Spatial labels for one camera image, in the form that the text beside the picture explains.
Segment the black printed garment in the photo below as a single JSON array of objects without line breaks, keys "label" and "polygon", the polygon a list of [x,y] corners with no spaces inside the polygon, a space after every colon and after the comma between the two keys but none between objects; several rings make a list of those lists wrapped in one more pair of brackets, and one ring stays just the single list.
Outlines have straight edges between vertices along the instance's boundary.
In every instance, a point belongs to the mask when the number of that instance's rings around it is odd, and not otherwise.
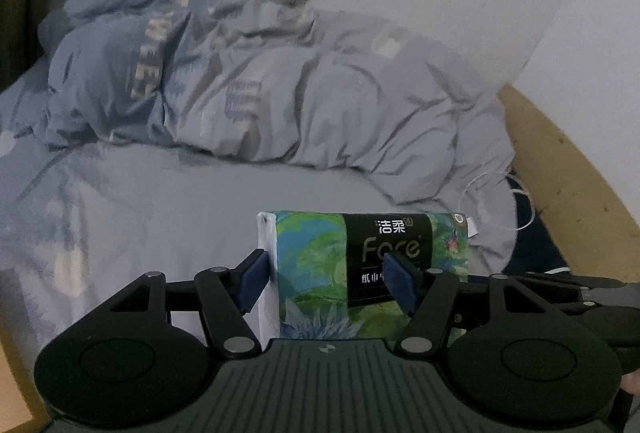
[{"label": "black printed garment", "polygon": [[528,273],[560,275],[569,273],[570,268],[562,257],[542,222],[538,212],[529,201],[524,186],[510,172],[508,179],[511,190],[514,190],[518,234],[511,259],[502,271],[509,276],[520,276]]}]

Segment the wooden headboard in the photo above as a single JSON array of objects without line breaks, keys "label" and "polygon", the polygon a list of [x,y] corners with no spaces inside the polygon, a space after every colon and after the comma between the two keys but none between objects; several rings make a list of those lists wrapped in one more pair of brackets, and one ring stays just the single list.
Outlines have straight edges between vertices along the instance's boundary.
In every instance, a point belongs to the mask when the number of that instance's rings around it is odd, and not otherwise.
[{"label": "wooden headboard", "polygon": [[542,222],[578,275],[639,280],[639,226],[585,155],[513,86],[499,98],[513,167],[533,195]]}]

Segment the green tissue pack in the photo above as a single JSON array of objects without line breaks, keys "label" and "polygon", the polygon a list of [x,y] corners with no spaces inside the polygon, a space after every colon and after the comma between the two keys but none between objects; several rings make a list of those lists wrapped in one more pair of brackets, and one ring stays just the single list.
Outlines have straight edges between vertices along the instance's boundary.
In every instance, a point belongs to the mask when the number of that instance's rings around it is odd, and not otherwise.
[{"label": "green tissue pack", "polygon": [[259,339],[396,340],[408,321],[384,280],[386,255],[419,271],[468,278],[471,221],[462,213],[262,212],[270,277],[258,300]]}]

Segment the open orange cardboard box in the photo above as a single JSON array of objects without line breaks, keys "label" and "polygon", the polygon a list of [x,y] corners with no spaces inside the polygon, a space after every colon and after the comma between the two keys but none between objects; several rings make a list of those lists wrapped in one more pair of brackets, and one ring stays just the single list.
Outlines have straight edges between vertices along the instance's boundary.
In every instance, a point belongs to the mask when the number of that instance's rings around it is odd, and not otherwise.
[{"label": "open orange cardboard box", "polygon": [[41,432],[50,422],[32,377],[38,351],[14,269],[1,271],[1,431]]}]

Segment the grey blue crumpled duvet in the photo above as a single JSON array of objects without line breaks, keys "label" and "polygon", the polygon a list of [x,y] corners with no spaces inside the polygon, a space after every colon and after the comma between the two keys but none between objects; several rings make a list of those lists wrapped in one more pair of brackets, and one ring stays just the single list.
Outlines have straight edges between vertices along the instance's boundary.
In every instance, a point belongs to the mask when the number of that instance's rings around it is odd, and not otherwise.
[{"label": "grey blue crumpled duvet", "polygon": [[41,23],[52,148],[189,146],[355,169],[397,205],[476,213],[514,150],[497,91],[390,20],[269,0],[67,0]]}]

